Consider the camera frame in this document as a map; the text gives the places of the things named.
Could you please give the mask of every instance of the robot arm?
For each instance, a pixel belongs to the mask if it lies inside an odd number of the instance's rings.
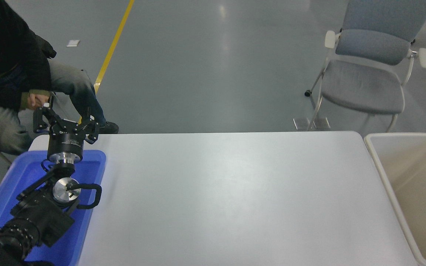
[[[42,116],[49,121],[47,125]],[[75,163],[83,159],[83,142],[92,144],[98,139],[99,126],[93,119],[82,124],[61,119],[49,105],[34,112],[34,131],[49,126],[47,160],[54,166],[46,175],[27,187],[10,211],[13,219],[0,228],[1,265],[53,265],[50,262],[25,262],[34,246],[52,246],[75,222],[70,214],[75,209],[91,209],[98,205],[101,186],[79,184],[71,175]],[[91,204],[80,204],[81,189],[95,189]]]

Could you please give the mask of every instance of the person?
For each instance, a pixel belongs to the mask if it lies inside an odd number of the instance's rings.
[[[0,151],[19,155],[29,149],[33,139],[18,113],[43,106],[51,92],[69,95],[83,119],[93,116],[100,124],[99,133],[118,133],[119,127],[106,121],[86,71],[55,61],[55,55],[49,42],[0,0]]]

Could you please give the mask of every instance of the person's hand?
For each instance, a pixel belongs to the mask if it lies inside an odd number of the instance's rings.
[[[48,101],[49,101],[49,96],[31,93],[27,97],[27,108],[30,110],[35,110],[39,107],[44,106],[44,103]]]

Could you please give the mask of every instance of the black cable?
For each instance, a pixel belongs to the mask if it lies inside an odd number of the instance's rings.
[[[52,165],[49,165],[49,166],[48,166],[49,168],[45,167],[45,165],[44,165],[44,162],[45,162],[45,161],[49,161],[49,160],[48,160],[48,159],[45,159],[45,160],[41,161],[41,162],[40,162],[40,166],[42,167],[42,169],[44,169],[44,171],[45,171],[45,172],[49,172],[50,168],[52,168]]]

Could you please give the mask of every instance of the epoxy floor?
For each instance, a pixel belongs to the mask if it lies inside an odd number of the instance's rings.
[[[95,82],[129,0],[7,0],[56,59]],[[296,131],[310,118],[303,96],[323,65],[328,30],[347,0],[135,0],[101,81],[98,99],[120,133]],[[78,47],[65,47],[79,39]],[[426,24],[413,50],[426,47]],[[405,59],[396,66],[401,77]],[[78,120],[59,96],[66,118]],[[417,63],[394,132],[426,132],[426,69]],[[330,130],[384,132],[390,116],[368,117],[324,102]],[[31,113],[21,113],[31,127]],[[7,167],[0,160],[0,181]]]

